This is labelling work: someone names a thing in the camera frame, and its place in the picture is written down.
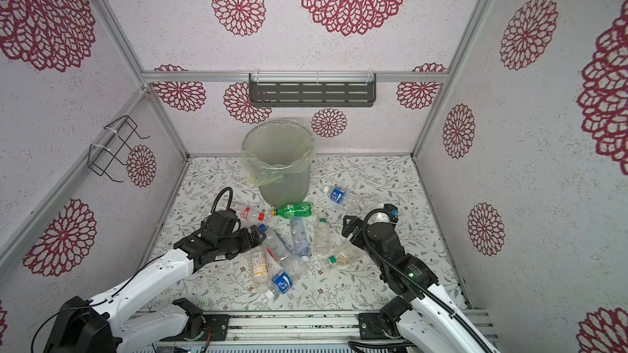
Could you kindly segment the grey slotted wall shelf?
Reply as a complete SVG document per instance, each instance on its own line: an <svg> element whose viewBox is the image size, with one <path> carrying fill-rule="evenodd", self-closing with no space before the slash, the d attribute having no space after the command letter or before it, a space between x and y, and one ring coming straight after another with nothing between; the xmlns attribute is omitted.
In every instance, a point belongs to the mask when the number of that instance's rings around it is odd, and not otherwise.
<svg viewBox="0 0 628 353"><path fill-rule="evenodd" d="M377 97L377 77L356 75L249 74L256 108L368 108Z"/></svg>

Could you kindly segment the clear bottle white cap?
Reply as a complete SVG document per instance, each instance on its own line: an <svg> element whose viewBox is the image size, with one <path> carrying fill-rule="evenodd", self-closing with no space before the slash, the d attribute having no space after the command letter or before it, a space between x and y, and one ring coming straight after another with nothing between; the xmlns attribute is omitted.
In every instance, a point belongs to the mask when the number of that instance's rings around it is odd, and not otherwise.
<svg viewBox="0 0 628 353"><path fill-rule="evenodd" d="M317 214L317 223L314 229L314 249L320 255L326 255L330 251L330 224L326 212Z"/></svg>

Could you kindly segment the clear bottle red cap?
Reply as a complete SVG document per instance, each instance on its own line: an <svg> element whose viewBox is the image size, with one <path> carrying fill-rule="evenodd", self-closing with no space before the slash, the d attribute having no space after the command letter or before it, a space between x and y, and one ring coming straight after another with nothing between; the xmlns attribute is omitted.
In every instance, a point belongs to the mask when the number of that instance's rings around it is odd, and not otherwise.
<svg viewBox="0 0 628 353"><path fill-rule="evenodd" d="M252 209L241 204L232 204L230 209L241 219L248 222L265 222L267 215L264 212Z"/></svg>

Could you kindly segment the clear crushed water bottle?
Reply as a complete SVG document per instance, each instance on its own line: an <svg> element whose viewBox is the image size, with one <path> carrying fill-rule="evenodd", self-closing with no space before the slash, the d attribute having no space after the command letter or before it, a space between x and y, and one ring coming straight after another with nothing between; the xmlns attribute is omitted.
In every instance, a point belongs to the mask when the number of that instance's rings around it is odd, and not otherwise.
<svg viewBox="0 0 628 353"><path fill-rule="evenodd" d="M289 223L294 253L302 261L309 261L311 251L309 247L309 240L307 238L307 230L304 225L304 220L301 217L294 217L289 221Z"/></svg>

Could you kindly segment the clear bottle blue label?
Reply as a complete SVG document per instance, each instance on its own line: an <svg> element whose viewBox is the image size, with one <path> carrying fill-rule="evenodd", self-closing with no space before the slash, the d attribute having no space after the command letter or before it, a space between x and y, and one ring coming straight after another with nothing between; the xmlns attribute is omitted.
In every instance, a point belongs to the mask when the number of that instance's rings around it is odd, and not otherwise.
<svg viewBox="0 0 628 353"><path fill-rule="evenodd" d="M360 196L343 186L324 186L323 192L331 202L345 208L359 207L361 204Z"/></svg>

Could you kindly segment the bottle with yellow label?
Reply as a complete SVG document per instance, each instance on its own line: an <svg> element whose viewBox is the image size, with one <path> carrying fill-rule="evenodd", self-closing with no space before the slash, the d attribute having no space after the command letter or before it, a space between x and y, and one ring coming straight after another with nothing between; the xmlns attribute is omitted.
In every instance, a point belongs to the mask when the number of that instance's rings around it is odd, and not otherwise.
<svg viewBox="0 0 628 353"><path fill-rule="evenodd" d="M264 294L268 289L268 260L266 257L267 250L262 246L258 246L250 252L251 275L255 289Z"/></svg>

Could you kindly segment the grey bin with liner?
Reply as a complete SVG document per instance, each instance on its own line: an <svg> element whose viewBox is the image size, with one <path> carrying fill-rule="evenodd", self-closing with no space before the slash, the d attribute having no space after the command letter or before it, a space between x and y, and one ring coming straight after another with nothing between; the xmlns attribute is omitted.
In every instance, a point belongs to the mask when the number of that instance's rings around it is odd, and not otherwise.
<svg viewBox="0 0 628 353"><path fill-rule="evenodd" d="M301 122L276 119L254 127L241 143L248 182L275 208L304 201L316 154L314 136Z"/></svg>

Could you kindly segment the green bottle yellow cap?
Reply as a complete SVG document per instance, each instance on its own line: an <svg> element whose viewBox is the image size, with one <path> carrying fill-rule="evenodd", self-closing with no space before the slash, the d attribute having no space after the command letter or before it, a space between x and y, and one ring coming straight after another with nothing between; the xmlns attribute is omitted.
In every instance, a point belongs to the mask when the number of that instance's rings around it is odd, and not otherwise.
<svg viewBox="0 0 628 353"><path fill-rule="evenodd" d="M311 217L312 216L312 204L309 202L302 202L297 204L286 204L278 209L272 209L270 214L273 217L283 217L291 219L295 217Z"/></svg>

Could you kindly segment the clear bottle green cap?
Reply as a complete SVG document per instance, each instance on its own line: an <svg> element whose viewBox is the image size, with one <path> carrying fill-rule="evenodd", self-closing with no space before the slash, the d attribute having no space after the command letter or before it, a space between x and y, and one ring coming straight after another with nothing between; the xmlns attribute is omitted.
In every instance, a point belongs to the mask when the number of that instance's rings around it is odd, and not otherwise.
<svg viewBox="0 0 628 353"><path fill-rule="evenodd" d="M363 249L347 241L332 250L330 254L325 255L320 260L320 265L323 269L330 269L337 266L349 266L353 261L358 260L365 254L366 253Z"/></svg>

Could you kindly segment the clear bottle blue cap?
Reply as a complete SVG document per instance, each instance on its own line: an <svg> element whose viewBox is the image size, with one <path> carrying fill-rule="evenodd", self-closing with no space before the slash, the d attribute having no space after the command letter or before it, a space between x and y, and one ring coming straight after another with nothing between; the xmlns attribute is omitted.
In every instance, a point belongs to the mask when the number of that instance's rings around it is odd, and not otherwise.
<svg viewBox="0 0 628 353"><path fill-rule="evenodd" d="M268 253L277 263L282 263L283 261L287 261L291 259L294 254L289 249L287 243L283 240L283 238L275 231L273 228L261 224L258 226L261 232L266 235L266 239L263 241L266 246Z"/></svg>

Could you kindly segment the bottle blue label white cap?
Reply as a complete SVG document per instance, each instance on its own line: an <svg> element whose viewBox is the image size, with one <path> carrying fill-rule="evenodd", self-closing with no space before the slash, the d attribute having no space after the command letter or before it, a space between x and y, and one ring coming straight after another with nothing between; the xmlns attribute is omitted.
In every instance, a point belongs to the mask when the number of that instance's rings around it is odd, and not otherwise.
<svg viewBox="0 0 628 353"><path fill-rule="evenodd" d="M271 277L268 287L263 292L268 299L275 299L281 294L286 294L307 271L306 262L299 257L273 258L273 260L280 270Z"/></svg>

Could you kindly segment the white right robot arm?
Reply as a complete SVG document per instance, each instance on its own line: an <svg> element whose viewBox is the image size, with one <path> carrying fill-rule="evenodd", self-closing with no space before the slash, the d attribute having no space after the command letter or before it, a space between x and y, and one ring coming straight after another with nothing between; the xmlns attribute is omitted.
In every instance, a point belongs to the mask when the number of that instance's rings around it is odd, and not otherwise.
<svg viewBox="0 0 628 353"><path fill-rule="evenodd" d="M429 267L401 244L394 212L375 209L365 218L343 218L343 237L362 249L379 268L380 278L396 297L380 309L379 321L390 336L423 352L497 352L454 304Z"/></svg>

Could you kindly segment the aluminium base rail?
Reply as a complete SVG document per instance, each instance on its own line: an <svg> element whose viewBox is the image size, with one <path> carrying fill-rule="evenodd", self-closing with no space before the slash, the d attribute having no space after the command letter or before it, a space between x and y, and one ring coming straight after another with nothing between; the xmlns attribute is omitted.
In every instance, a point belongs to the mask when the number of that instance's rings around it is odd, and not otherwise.
<svg viewBox="0 0 628 353"><path fill-rule="evenodd" d="M392 301L377 311L206 311L198 337L163 338L155 352L457 352L428 316Z"/></svg>

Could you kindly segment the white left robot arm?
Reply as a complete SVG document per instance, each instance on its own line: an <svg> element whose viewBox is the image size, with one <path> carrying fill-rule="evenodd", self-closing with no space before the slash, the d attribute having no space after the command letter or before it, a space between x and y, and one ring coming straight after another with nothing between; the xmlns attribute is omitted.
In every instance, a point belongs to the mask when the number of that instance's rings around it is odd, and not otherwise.
<svg viewBox="0 0 628 353"><path fill-rule="evenodd" d="M176 282L216 261L232 260L266 239L259 227L242 227L231 210L212 212L201 228L135 275L88 300L68 300L50 317L45 352L133 352L163 338L198 338L204 312L186 298L150 315L136 313Z"/></svg>

